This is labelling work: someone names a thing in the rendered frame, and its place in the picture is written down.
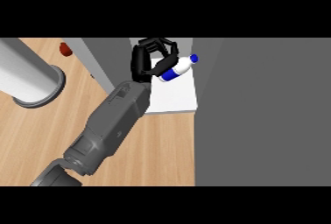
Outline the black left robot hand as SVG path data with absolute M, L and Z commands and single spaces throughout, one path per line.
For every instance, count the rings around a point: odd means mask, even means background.
M 162 59 L 150 66 L 150 54 L 159 52 Z M 145 38 L 133 46 L 130 72 L 131 79 L 139 83 L 150 83 L 152 76 L 159 77 L 179 62 L 179 47 L 165 38 Z

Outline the white blue water bottle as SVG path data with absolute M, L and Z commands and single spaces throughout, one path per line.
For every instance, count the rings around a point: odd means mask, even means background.
M 199 61 L 196 54 L 189 55 L 187 57 L 180 57 L 176 66 L 173 66 L 159 76 L 162 82 L 171 81 L 180 77 L 192 68 L 192 65 Z

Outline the dark grey cabinet door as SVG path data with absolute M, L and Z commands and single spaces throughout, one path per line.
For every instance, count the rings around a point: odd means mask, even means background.
M 227 38 L 195 114 L 201 186 L 331 186 L 331 39 Z

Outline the small red object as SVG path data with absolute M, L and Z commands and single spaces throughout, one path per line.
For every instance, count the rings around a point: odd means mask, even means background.
M 72 54 L 72 51 L 71 51 L 71 49 L 69 49 L 69 47 L 68 47 L 68 45 L 66 45 L 65 42 L 62 42 L 62 43 L 59 44 L 59 51 L 60 51 L 60 54 L 62 54 L 63 56 L 66 56 L 66 57 Z

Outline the pale grey cylindrical appliance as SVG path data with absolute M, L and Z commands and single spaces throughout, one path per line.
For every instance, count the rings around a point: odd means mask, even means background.
M 0 91 L 35 109 L 59 96 L 66 84 L 62 69 L 48 65 L 19 38 L 0 38 Z

